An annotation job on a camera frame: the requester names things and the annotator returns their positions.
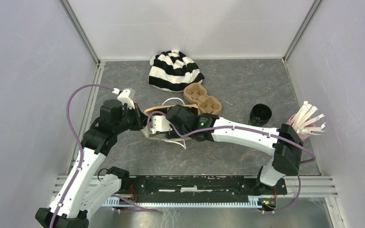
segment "gray floor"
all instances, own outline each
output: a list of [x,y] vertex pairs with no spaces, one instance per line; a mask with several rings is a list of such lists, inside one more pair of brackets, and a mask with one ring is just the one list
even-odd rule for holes
[[[265,127],[280,127],[299,107],[292,84],[280,59],[197,60],[205,76],[208,94],[222,104],[219,116],[248,122],[251,108],[258,103],[272,109],[272,118]],[[158,90],[147,82],[149,61],[107,62],[101,84],[117,88],[133,88],[134,101],[142,110],[159,106],[181,93]],[[108,90],[98,92],[93,119],[107,99],[115,99]],[[187,140],[187,149],[174,143],[148,140],[141,132],[125,132],[118,136],[100,168],[117,166],[132,175],[256,175],[270,157],[252,148],[222,142]],[[311,149],[309,140],[305,146]],[[303,164],[301,175],[319,175],[315,163]]]
[[[278,208],[292,199],[278,200]],[[276,214],[256,209],[157,208],[160,213],[123,213],[100,208],[89,227],[107,228],[333,228],[324,198],[300,198],[296,205]]]

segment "striped beanie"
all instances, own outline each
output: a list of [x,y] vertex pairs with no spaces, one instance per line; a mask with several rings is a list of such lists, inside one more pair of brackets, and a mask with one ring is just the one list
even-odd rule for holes
[[169,92],[182,92],[189,84],[205,78],[198,65],[177,50],[162,52],[150,59],[149,84]]

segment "black cup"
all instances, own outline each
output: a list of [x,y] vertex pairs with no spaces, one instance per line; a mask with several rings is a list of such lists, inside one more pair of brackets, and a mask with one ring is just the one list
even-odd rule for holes
[[251,109],[248,124],[256,127],[261,127],[264,124],[268,123],[271,116],[272,111],[268,106],[264,104],[256,104]]

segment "white string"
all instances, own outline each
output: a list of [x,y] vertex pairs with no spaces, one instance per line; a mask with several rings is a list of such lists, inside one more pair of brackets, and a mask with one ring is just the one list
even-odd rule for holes
[[178,97],[172,97],[172,98],[169,98],[167,100],[165,100],[162,104],[162,106],[160,108],[163,108],[164,104],[170,100],[180,100],[182,102],[183,105],[185,105],[185,102],[181,99],[181,98],[178,98]]
[[[166,102],[168,102],[168,101],[171,101],[171,100],[180,100],[180,101],[182,102],[182,104],[183,104],[183,105],[185,105],[185,102],[184,102],[181,98],[178,98],[178,97],[171,97],[171,98],[169,98],[169,99],[165,100],[165,101],[163,102],[163,104],[162,104],[162,106],[161,106],[160,108],[163,108],[164,104],[165,104]],[[182,142],[183,142],[183,144],[182,144],[182,143],[179,143],[179,142],[176,142],[176,141],[171,141],[171,140],[164,140],[164,141],[165,141],[165,142],[168,142],[168,143],[175,143],[175,144],[178,144],[178,145],[182,146],[182,147],[184,148],[184,150],[186,150],[186,149],[187,149],[187,145],[185,144],[185,139],[182,141]]]
[[178,144],[180,146],[182,146],[184,148],[184,150],[187,149],[187,145],[185,145],[185,139],[182,141],[182,143],[179,143],[177,141],[171,141],[171,140],[165,140],[165,142],[168,142],[168,143],[175,143],[175,144]]

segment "pink object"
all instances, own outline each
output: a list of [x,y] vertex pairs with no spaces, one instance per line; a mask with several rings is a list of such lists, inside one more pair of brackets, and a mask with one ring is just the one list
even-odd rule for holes
[[[291,118],[288,119],[288,121],[286,122],[286,124],[292,125],[292,119],[293,119],[293,117],[295,117],[295,115],[291,116]],[[316,125],[314,123],[310,123],[306,127],[315,127],[315,126]],[[304,141],[306,138],[310,137],[310,134],[308,134],[308,135],[300,135],[300,134],[297,134],[297,135],[300,137],[300,139],[302,141]]]

